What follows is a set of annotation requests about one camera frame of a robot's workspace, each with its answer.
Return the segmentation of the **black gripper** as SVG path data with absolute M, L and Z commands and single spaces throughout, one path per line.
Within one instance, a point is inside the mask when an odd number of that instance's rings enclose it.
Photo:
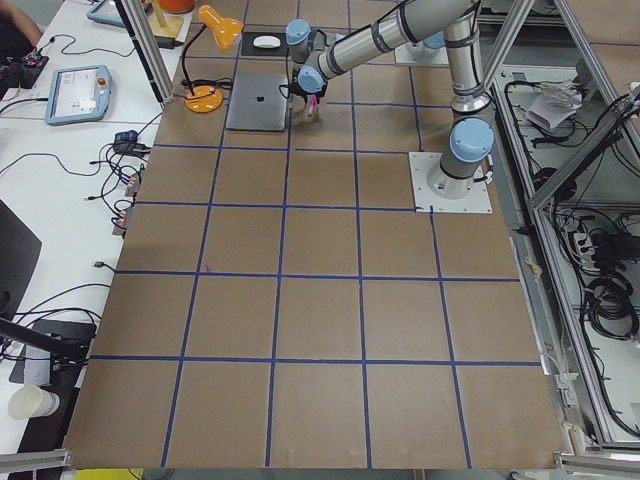
M 304 99 L 305 102 L 311 96 L 322 98 L 327 89 L 327 79 L 317 69 L 294 69 L 289 91 L 295 96 Z

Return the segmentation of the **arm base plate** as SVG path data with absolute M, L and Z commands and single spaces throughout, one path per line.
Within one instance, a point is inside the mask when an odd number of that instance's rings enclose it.
M 448 67 L 446 48 L 431 49 L 424 45 L 404 44 L 394 51 L 398 65 L 418 67 Z
M 414 209 L 421 213 L 491 214 L 490 171 L 479 164 L 471 178 L 452 179 L 441 170 L 440 152 L 409 152 Z

